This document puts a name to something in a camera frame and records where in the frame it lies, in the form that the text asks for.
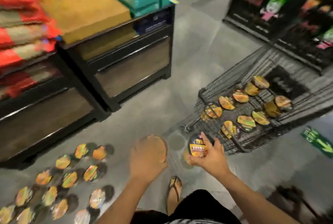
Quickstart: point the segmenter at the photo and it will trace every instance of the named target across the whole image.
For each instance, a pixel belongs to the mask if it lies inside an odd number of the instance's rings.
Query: character with green hair
[[[333,46],[333,26],[324,33],[322,42],[319,45],[317,45],[316,47],[324,50],[331,46]]]
[[[278,12],[286,2],[287,0],[269,0],[267,6],[260,10],[260,14],[262,14],[261,19],[267,22],[272,17],[278,18]]]

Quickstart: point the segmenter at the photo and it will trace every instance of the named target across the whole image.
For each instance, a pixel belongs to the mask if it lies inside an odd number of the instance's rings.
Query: person's right hand
[[[203,132],[201,132],[200,136],[207,147],[207,155],[206,157],[194,157],[190,155],[190,163],[197,164],[222,182],[227,179],[227,176],[232,174],[225,158],[223,145],[220,143],[219,139],[214,138],[215,143],[213,146]]]

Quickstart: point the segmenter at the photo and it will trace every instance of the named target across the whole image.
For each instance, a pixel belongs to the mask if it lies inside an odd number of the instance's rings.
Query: hand
[[[131,149],[130,180],[146,187],[168,166],[166,162],[158,162],[159,153],[154,141],[154,135],[145,141],[136,140],[135,148]]]
[[[202,167],[223,184],[223,181],[227,180],[227,177],[232,174],[225,158],[223,145],[220,143],[219,139],[214,138],[215,142],[213,146],[203,132],[201,132],[200,136],[207,147],[207,155],[206,157],[194,157],[190,155],[190,164],[197,164]]]

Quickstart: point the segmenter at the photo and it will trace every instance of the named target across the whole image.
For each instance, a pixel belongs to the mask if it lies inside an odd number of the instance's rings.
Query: person's left hand
[[[145,141],[136,140],[135,148],[131,149],[130,180],[135,180],[144,186],[150,185],[168,166],[166,162],[158,162],[159,153],[154,141],[153,135],[148,136]]]

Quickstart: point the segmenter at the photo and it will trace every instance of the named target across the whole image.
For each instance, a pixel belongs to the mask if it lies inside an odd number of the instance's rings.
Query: flip-flop
[[[179,181],[181,183],[181,188],[182,188],[182,181],[178,176],[172,176],[169,182],[169,188],[168,188],[168,194],[167,194],[167,199],[169,198],[169,194],[172,188],[174,188],[174,190],[176,191],[176,195],[177,195],[177,202],[179,201],[179,193],[177,191],[176,188],[176,181]],[[166,204],[166,212],[168,212],[168,203]]]

